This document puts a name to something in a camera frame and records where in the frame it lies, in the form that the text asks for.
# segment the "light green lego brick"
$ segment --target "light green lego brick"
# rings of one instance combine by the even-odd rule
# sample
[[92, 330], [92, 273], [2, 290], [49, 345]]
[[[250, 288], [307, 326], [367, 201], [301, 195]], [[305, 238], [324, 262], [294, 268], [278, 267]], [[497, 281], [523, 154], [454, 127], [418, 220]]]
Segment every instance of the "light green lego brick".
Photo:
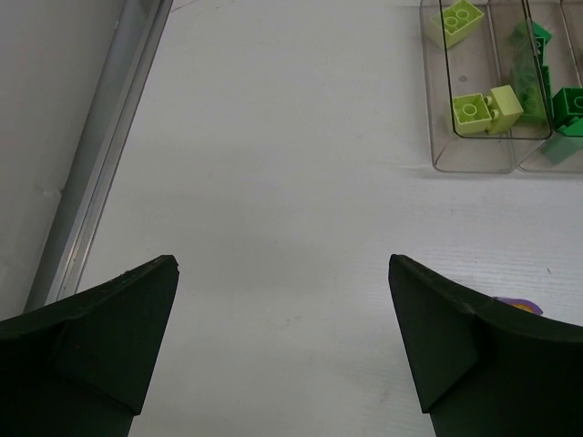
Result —
[[471, 135], [486, 131], [492, 123], [492, 116], [481, 94], [454, 97], [454, 126], [457, 135]]
[[445, 24], [445, 47], [449, 48], [467, 38], [479, 26], [484, 13], [467, 0], [459, 0], [447, 7], [441, 14], [429, 20], [427, 34], [441, 47], [444, 46], [441, 15]]
[[510, 85], [492, 88], [490, 94], [486, 97], [486, 104], [493, 120], [487, 129], [490, 135], [506, 132], [524, 112], [517, 95]]

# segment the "clear plastic bin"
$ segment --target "clear plastic bin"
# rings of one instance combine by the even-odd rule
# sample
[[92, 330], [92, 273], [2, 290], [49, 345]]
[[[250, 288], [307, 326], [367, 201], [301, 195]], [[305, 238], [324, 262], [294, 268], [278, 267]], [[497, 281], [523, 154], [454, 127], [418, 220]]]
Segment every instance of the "clear plastic bin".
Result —
[[549, 74], [554, 133], [520, 167], [526, 171], [582, 172], [583, 0], [538, 1], [531, 3], [529, 10], [534, 23], [552, 35], [545, 46], [542, 68]]
[[[509, 173], [552, 134], [528, 6], [491, 0], [446, 10], [454, 4], [422, 0], [420, 8], [433, 164], [447, 172]], [[515, 90], [518, 79], [527, 81], [527, 94]], [[484, 101], [506, 85], [527, 111], [514, 125], [502, 114], [512, 127], [488, 134], [496, 105], [486, 109]]]

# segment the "lego brick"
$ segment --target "lego brick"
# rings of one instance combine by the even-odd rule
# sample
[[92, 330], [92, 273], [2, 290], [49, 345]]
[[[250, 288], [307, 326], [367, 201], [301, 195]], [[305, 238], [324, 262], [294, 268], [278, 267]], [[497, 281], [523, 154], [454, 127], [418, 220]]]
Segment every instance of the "lego brick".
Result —
[[575, 117], [570, 125], [560, 130], [566, 137], [583, 137], [583, 118]]
[[445, 47], [449, 48], [467, 38], [479, 26], [484, 13], [467, 0], [459, 0], [434, 15], [427, 29], [428, 35], [440, 46], [444, 45], [442, 15], [445, 25]]
[[487, 129], [490, 135], [506, 132], [524, 112], [517, 95], [510, 85], [492, 88], [490, 94], [486, 97], [486, 104], [493, 120]]
[[455, 132], [458, 135], [471, 135], [486, 131], [492, 123], [492, 116], [481, 94], [454, 97]]
[[553, 90], [550, 85], [550, 69], [548, 66], [540, 67], [541, 73], [543, 75], [543, 88], [545, 88], [545, 99], [547, 101], [548, 110], [550, 111], [550, 115], [554, 116], [553, 110]]
[[541, 36], [536, 36], [535, 42], [537, 46], [538, 63], [543, 66], [547, 58], [547, 42], [545, 41], [545, 38]]
[[553, 34], [548, 32], [546, 28], [534, 21], [532, 22], [532, 30], [535, 33], [535, 37], [543, 38], [545, 40], [545, 44], [548, 44], [548, 42], [553, 37]]
[[[548, 32], [542, 25], [534, 21], [532, 22], [532, 30], [533, 33], [535, 34], [535, 37], [542, 38], [545, 41], [545, 44], [548, 44], [548, 42], [553, 37], [553, 34]], [[514, 31], [510, 36], [510, 41], [513, 44], [522, 44], [526, 40], [527, 35], [528, 35], [527, 22], [523, 21], [514, 28]]]
[[557, 127], [568, 126], [575, 117], [583, 117], [583, 88], [563, 87], [553, 97]]
[[518, 101], [524, 109], [518, 121], [528, 124], [547, 123], [543, 94], [534, 69], [513, 68], [512, 78]]
[[583, 149], [583, 137], [568, 137], [565, 135], [566, 130], [566, 127], [560, 128], [540, 149], [553, 164], [559, 164]]

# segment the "lego stud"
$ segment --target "lego stud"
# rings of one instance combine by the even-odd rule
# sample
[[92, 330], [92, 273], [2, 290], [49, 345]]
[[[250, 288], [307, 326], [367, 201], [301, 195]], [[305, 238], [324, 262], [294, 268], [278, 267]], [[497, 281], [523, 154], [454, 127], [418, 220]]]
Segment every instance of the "lego stud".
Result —
[[457, 18], [455, 18], [454, 16], [447, 16], [444, 21], [445, 25], [449, 25], [450, 27], [457, 26]]
[[464, 115], [468, 117], [473, 117], [477, 114], [477, 107], [476, 105], [472, 105], [471, 103], [467, 103], [462, 106], [462, 112]]
[[470, 13], [465, 9], [459, 9], [455, 11], [455, 16], [462, 21], [467, 21], [470, 17]]

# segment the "dark green lego brick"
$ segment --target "dark green lego brick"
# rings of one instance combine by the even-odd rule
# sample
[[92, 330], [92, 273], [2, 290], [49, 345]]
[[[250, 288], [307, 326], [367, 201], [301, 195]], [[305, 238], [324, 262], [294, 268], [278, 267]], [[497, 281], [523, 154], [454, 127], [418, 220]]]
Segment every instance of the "dark green lego brick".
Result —
[[561, 132], [567, 137], [583, 137], [583, 117], [575, 117], [570, 125], [562, 127]]
[[534, 68], [532, 70], [513, 68], [512, 79], [518, 101], [525, 110], [518, 121], [528, 124], [546, 123], [547, 112]]
[[[553, 35], [550, 32], [548, 32], [542, 25], [535, 23], [534, 21], [532, 22], [532, 30], [535, 34], [535, 37], [540, 37], [545, 40], [545, 44], [547, 44], [553, 37]], [[527, 22], [523, 21], [514, 28], [514, 31], [510, 35], [510, 41], [513, 44], [524, 43], [524, 41], [526, 40], [527, 32], [528, 32]]]
[[567, 133], [568, 127], [560, 128], [540, 149], [540, 152], [553, 164], [559, 164], [583, 149], [583, 137], [569, 137]]
[[542, 36], [535, 37], [535, 42], [537, 45], [538, 63], [543, 66], [545, 64], [545, 60], [547, 58], [547, 55], [546, 55], [547, 42], [545, 41], [545, 38], [543, 38]]
[[545, 44], [551, 40], [553, 35], [546, 30], [542, 25], [532, 22], [532, 30], [535, 32], [535, 37], [543, 38], [545, 40]]
[[545, 99], [547, 100], [548, 110], [553, 117], [555, 111], [553, 109], [553, 90], [550, 85], [550, 69], [548, 66], [542, 66], [541, 73], [543, 75], [543, 86], [545, 88]]
[[555, 126], [569, 126], [575, 117], [583, 117], [583, 88], [563, 87], [553, 97]]

